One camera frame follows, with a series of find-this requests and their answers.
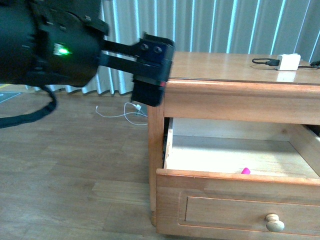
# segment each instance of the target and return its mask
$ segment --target open drawer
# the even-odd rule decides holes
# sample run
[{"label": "open drawer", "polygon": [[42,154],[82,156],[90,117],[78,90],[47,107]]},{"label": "open drawer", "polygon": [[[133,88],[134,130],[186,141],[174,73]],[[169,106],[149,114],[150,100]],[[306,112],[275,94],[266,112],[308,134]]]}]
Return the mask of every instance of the open drawer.
[{"label": "open drawer", "polygon": [[305,126],[171,118],[165,143],[158,233],[320,240],[320,138]]}]

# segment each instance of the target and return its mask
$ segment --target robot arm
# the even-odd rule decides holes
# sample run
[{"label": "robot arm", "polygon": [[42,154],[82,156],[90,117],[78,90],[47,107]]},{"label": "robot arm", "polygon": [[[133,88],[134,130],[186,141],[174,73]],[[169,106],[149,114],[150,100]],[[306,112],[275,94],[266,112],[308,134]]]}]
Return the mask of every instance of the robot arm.
[{"label": "robot arm", "polygon": [[99,8],[99,0],[0,0],[0,83],[45,91],[45,85],[83,87],[106,66],[133,74],[133,101],[158,106],[174,43],[146,33],[133,45],[104,40],[109,26],[98,18]]}]

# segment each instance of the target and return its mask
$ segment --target nightstand top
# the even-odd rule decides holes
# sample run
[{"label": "nightstand top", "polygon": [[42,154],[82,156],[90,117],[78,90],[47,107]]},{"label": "nightstand top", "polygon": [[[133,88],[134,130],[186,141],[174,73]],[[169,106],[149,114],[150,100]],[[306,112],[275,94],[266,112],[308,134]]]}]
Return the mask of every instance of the nightstand top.
[{"label": "nightstand top", "polygon": [[[252,63],[254,58],[276,59],[277,56],[176,52],[170,81],[178,79],[320,85],[320,69],[299,68],[297,71],[277,71],[272,66]],[[301,64],[309,65],[306,61],[301,61]]]}]

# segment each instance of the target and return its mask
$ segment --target black cable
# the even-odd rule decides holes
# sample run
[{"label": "black cable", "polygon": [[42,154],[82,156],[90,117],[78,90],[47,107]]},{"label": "black cable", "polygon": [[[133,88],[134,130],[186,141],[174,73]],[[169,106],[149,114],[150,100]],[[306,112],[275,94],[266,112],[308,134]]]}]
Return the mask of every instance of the black cable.
[{"label": "black cable", "polygon": [[298,68],[305,68],[305,69],[320,69],[320,66],[298,66]]},{"label": "black cable", "polygon": [[9,117],[0,118],[0,129],[18,126],[20,124],[33,123],[33,122],[49,115],[50,113],[52,113],[56,109],[57,99],[56,99],[55,94],[46,86],[40,86],[40,88],[43,91],[48,93],[48,95],[52,101],[49,102],[43,108],[41,108],[35,112],[29,113],[29,114],[22,114],[22,115],[18,115],[18,116],[9,116]]},{"label": "black cable", "polygon": [[252,59],[252,62],[254,64],[265,64],[268,66],[279,66],[280,60],[273,59],[273,58],[254,58],[254,59]]}]

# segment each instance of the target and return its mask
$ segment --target drawer front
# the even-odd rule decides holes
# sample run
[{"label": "drawer front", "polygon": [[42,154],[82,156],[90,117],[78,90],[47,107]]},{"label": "drawer front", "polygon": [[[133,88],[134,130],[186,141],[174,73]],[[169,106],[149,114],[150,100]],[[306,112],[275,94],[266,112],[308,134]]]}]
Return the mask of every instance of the drawer front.
[{"label": "drawer front", "polygon": [[266,216],[276,214],[284,223],[282,233],[320,232],[320,206],[194,196],[186,200],[185,219],[180,224],[266,232]]},{"label": "drawer front", "polygon": [[[226,240],[320,239],[320,180],[158,169],[158,233]],[[277,214],[284,230],[266,228]]]}]

